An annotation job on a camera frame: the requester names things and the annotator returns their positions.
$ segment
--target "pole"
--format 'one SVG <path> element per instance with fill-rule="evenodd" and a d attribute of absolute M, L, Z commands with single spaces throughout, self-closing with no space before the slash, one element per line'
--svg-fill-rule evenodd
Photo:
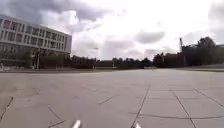
<path fill-rule="evenodd" d="M 38 48 L 38 54 L 37 54 L 37 70 L 40 68 L 40 46 Z"/>

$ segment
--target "paved plaza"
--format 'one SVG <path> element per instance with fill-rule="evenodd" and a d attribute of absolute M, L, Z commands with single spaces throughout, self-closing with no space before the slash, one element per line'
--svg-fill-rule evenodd
<path fill-rule="evenodd" d="M 0 128 L 223 128 L 224 73 L 1 73 Z"/>

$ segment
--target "white cloud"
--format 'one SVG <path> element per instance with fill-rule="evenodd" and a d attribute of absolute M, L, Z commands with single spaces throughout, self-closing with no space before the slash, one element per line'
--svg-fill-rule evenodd
<path fill-rule="evenodd" d="M 151 57 L 157 52 L 179 51 L 179 37 L 184 37 L 187 43 L 194 43 L 204 35 L 217 37 L 209 19 L 212 0 L 83 0 L 82 3 L 111 13 L 96 20 L 79 19 L 77 10 L 41 13 L 44 25 L 73 35 L 72 53 L 80 56 Z"/>

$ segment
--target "distant building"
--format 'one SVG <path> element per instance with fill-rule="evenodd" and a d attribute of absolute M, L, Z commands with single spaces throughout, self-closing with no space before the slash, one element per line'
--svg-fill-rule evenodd
<path fill-rule="evenodd" d="M 0 15 L 0 54 L 25 51 L 71 52 L 72 36 L 33 23 Z"/>

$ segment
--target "tree line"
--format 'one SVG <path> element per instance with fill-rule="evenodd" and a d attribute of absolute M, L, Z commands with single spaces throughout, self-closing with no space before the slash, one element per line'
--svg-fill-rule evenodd
<path fill-rule="evenodd" d="M 117 68 L 117 69 L 143 69 L 145 67 L 155 66 L 158 68 L 176 68 L 186 66 L 200 66 L 222 63 L 224 61 L 224 48 L 216 45 L 210 37 L 201 38 L 197 44 L 181 46 L 181 52 L 178 53 L 159 53 L 153 57 L 153 60 L 144 58 L 143 60 L 133 58 L 113 58 L 112 60 L 98 60 L 96 58 L 79 57 L 69 54 L 36 51 L 24 53 L 1 53 L 0 58 L 13 60 L 9 65 L 30 67 L 37 66 L 39 59 L 39 68 Z"/>
<path fill-rule="evenodd" d="M 224 62 L 224 47 L 216 45 L 210 37 L 197 44 L 181 46 L 179 53 L 160 53 L 154 56 L 153 65 L 159 68 L 200 66 Z"/>

